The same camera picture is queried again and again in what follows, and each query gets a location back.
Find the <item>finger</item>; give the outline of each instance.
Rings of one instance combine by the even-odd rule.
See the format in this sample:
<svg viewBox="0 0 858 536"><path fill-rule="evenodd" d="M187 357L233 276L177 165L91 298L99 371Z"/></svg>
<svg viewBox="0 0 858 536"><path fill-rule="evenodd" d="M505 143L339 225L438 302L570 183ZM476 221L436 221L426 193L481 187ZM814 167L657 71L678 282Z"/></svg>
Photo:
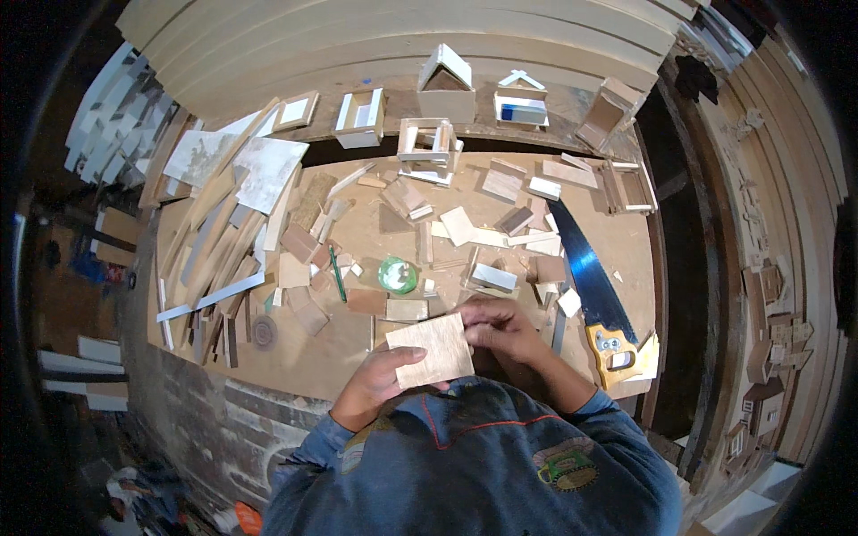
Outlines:
<svg viewBox="0 0 858 536"><path fill-rule="evenodd" d="M465 339L471 346L511 353L512 335L498 331L489 324L476 324L465 329Z"/></svg>
<svg viewBox="0 0 858 536"><path fill-rule="evenodd" d="M462 314L462 323L467 326L480 323L498 323L510 320L518 312L516 302L511 299L493 298L488 300L470 299L459 305L453 313Z"/></svg>
<svg viewBox="0 0 858 536"><path fill-rule="evenodd" d="M425 348L400 346L377 353L372 359L372 366L381 370L395 370L405 364L419 363L424 357L426 357Z"/></svg>

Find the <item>green pencil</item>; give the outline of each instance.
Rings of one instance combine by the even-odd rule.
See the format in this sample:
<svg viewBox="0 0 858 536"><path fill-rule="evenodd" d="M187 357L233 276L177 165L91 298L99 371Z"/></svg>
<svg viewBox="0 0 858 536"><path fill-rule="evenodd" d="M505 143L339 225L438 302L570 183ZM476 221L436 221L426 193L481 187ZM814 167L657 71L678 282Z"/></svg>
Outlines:
<svg viewBox="0 0 858 536"><path fill-rule="evenodd" d="M329 246L330 263L334 265L334 275L336 276L336 289L340 291L340 299L346 303L346 287L342 285L342 277L340 276L340 267L336 265L336 255L334 255L334 246Z"/></svg>

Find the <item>wooden workbench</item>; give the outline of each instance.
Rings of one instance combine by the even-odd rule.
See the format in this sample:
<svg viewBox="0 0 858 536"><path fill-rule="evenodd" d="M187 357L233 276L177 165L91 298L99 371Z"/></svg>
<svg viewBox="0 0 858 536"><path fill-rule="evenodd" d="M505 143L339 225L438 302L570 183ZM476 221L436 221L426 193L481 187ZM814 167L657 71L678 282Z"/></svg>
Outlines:
<svg viewBox="0 0 858 536"><path fill-rule="evenodd" d="M403 117L422 117L417 103L416 86L417 75L400 75L372 79L366 84L360 85L343 85L331 82L326 86L307 88L306 90L316 89L319 92L316 112L310 124L300 129L275 132L270 137L293 142L319 142L333 139L332 131L340 113L342 96L346 93L375 87L383 87L384 96L387 98L384 114L384 135L398 136L400 119ZM551 83L546 83L545 86L548 91L545 102L548 108L549 122L546 129L535 129L525 125L521 127L516 125L498 126L498 121L494 117L494 92L498 87L497 78L475 75L476 118L473 124L455 125L456 135L465 141L465 147L468 146L468 138L471 137L532 143L565 151L594 154L593 149L575 137L575 129L583 121L594 93L578 87ZM280 97L288 98L292 95L280 95ZM260 102L258 108L262 108L264 105L265 102ZM223 117L207 121L206 130L217 130L241 117L243 116ZM634 129L618 132L608 145L606 156L626 162L640 161L641 150Z"/></svg>
<svg viewBox="0 0 858 536"><path fill-rule="evenodd" d="M544 154L465 153L459 160L458 170L449 189L421 181L407 180L411 180L417 190L434 206L435 212L431 216L432 219L435 220L438 214L461 205L465 207L475 226L493 226L512 206L474 191L474 186L485 175L492 157L525 167L529 170L529 175L533 173L537 163L550 158ZM367 161L377 164L372 170L373 173L384 174L385 171L398 168L396 157L339 162L306 168L301 175L298 191L293 191L293 196L300 195L317 172L344 177ZM339 194L344 199L354 199L356 203L339 222L334 224L330 237L342 246L344 252L351 253L365 270L360 278L348 274L344 280L346 287L380 289L377 279L378 266L387 256L394 255L410 262L415 261L415 233L378 234L378 207L381 204L378 193L378 189L353 184ZM529 193L522 191L516 206L526 206L530 197ZM645 217L641 214L609 216L601 192L591 192L574 186L563 186L562 199L590 241L606 272L608 274L619 272L621 275L622 282L611 277L612 283L639 341L645 341L654 328L656 317L653 262ZM173 229L181 221L189 201L173 203L161 210L158 232L159 251L166 250L169 246ZM460 248L454 248L449 239L433 238L432 240L436 262L457 258L467 259L474 247L473 244L465 244ZM519 276L518 286L521 288L519 302L534 325L538 328L543 327L546 313L536 306L533 287L525 281L524 266L528 264L531 256L539 254L526 251L522 246L510 250L481 246L480 251L480 262L485 264L492 264L500 257L506 260L507 269ZM422 287L422 280L428 277L436 281L440 299L440 303L436 303L430 311L432 314L448 310L455 306L460 298L463 299L462 276L467 267L438 272L429 270L427 266L418 268L420 269L418 290L411 292L405 298L422 298L419 289ZM311 291L311 295L330 317L328 325L316 337L308 336L295 322L288 306L274 307L270 316L277 322L279 338L277 347L273 351L259 352L252 344L239 343L237 368L228 369L222 363L222 359L218 362L209 360L205 368L267 388L325 400L335 399L366 356L369 317L348 312L345 304L341 303L335 287L322 294ZM152 278L148 301L148 341L163 347L160 330L154 321L157 312L155 300L154 278ZM379 322L377 342L384 340L385 333L401 326L401 324ZM190 347L177 348L174 353L181 358L193 360L193 351ZM585 376L598 378L595 359L584 337L583 319L580 314L566 322L562 357ZM643 393L649 389L649 386L649 380L623 382L614 386L609 394L615 398L622 398Z"/></svg>

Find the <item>hand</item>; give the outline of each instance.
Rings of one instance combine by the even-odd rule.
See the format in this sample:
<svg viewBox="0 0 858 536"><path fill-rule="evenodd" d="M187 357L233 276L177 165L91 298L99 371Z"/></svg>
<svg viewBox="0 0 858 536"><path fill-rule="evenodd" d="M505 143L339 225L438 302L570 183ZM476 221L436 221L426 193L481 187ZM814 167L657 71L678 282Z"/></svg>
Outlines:
<svg viewBox="0 0 858 536"><path fill-rule="evenodd" d="M366 356L348 380L330 410L330 417L347 430L363 430L378 417L387 400L402 392L396 380L396 369L404 364L419 363L425 357L423 348L402 346L389 350L387 343L383 343ZM433 386L442 390L450 388L448 382L434 383Z"/></svg>
<svg viewBox="0 0 858 536"><path fill-rule="evenodd" d="M471 346L502 352L520 364L553 355L514 300L474 295L452 312L462 313Z"/></svg>

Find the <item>blue sweatshirt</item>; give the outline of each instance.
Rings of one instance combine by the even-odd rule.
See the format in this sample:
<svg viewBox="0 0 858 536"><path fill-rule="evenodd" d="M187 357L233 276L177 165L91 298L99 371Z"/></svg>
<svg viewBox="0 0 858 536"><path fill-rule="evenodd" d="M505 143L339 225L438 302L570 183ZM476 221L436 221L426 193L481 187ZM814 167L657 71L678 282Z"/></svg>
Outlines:
<svg viewBox="0 0 858 536"><path fill-rule="evenodd" d="M565 416L477 376L396 402L356 434L325 416L272 477L262 535L679 529L675 477L602 391Z"/></svg>

